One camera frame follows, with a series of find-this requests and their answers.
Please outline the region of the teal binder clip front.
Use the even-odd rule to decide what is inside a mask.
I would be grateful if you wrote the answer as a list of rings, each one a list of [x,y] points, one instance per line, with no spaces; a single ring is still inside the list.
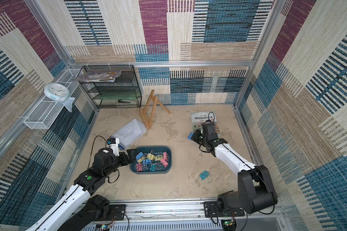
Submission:
[[[204,180],[207,180],[208,183],[211,183],[212,180],[211,180],[211,175],[208,171],[204,171],[202,172],[199,177],[204,181]]]

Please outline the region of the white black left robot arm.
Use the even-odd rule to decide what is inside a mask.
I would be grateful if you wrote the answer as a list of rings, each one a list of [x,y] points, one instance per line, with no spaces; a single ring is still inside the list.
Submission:
[[[119,167],[136,160],[132,151],[115,156],[110,148],[100,149],[90,168],[79,175],[65,195],[29,231],[80,231],[90,222],[111,215],[110,201],[94,193]]]

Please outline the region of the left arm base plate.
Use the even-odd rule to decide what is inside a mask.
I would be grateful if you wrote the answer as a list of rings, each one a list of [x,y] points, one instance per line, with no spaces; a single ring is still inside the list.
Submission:
[[[122,221],[124,220],[124,212],[126,210],[126,204],[109,205],[109,213],[105,218],[105,221]]]

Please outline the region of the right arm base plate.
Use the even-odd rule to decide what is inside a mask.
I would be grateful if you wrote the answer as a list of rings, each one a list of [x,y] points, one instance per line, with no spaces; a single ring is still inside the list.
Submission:
[[[205,201],[203,202],[203,207],[206,218],[245,216],[245,212],[242,208],[233,208],[228,211],[221,210],[216,201]]]

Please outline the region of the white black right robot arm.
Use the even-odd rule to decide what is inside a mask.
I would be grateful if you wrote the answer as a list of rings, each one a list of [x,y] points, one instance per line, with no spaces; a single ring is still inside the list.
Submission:
[[[224,162],[237,176],[238,190],[218,195],[217,211],[219,213],[225,215],[232,213],[235,209],[242,209],[247,214],[252,214],[276,206],[277,194],[268,168],[249,162],[225,139],[219,138],[213,121],[203,122],[201,128],[195,130],[191,140],[200,147],[203,146],[205,153],[210,153]]]

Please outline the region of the yellow binder clip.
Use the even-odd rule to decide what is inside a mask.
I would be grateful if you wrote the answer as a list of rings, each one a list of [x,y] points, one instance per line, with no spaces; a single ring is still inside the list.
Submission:
[[[151,160],[151,161],[155,161],[156,156],[153,155],[153,154],[148,154],[148,155],[147,155],[147,159],[149,159],[149,160]]]

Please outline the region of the teal binder clip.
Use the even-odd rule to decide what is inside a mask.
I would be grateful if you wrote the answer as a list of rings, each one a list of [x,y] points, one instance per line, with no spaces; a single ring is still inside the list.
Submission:
[[[202,172],[199,177],[204,181],[204,180],[207,180],[208,183],[211,183],[212,180],[211,180],[211,175],[208,171],[204,171]]]
[[[150,172],[155,172],[155,171],[157,171],[156,164],[151,164],[151,165],[150,165],[149,171],[150,171]]]

